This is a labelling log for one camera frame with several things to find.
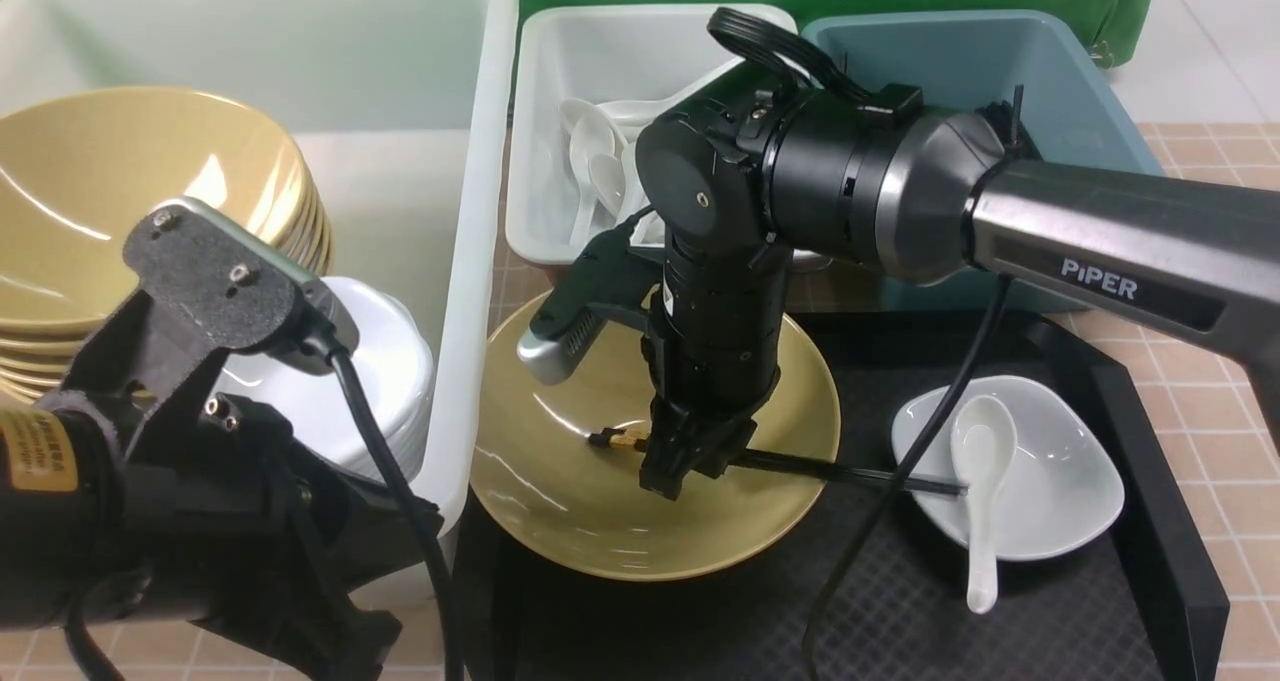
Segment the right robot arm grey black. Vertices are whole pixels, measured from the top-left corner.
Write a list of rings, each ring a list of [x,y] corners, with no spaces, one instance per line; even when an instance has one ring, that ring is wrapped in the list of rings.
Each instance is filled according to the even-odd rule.
[[[918,285],[983,268],[1244,367],[1277,430],[1277,193],[1019,160],[975,111],[741,63],[635,143],[666,224],[640,471],[675,499],[745,444],[772,393],[795,251]]]

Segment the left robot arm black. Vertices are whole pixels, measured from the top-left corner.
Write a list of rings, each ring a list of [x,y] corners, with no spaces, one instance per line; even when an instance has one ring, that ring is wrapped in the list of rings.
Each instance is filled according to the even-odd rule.
[[[333,326],[302,294],[259,311],[134,292],[59,389],[3,412],[3,630],[61,629],[91,680],[119,671],[90,626],[184,621],[311,680],[375,680],[402,625],[351,593],[448,566],[436,507],[347,472],[261,402],[216,394],[227,358]]]

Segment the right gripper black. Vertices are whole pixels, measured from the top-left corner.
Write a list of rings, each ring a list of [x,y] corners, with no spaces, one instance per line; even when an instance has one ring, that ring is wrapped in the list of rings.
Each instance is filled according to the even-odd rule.
[[[751,416],[780,378],[791,250],[756,243],[710,253],[668,236],[664,253],[646,349],[655,396],[640,488],[675,502],[694,466],[721,477],[756,431]],[[698,431],[707,431],[699,461]]]

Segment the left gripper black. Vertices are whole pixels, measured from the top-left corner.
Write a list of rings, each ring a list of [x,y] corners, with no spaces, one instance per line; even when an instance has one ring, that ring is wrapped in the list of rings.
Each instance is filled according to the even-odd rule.
[[[340,470],[255,399],[216,394],[230,349],[133,292],[60,387],[60,626],[90,680],[120,672],[90,626],[179,620],[311,680],[375,680],[402,625],[353,590],[416,565],[443,586],[442,515],[374,422],[352,352],[323,339],[383,483]]]

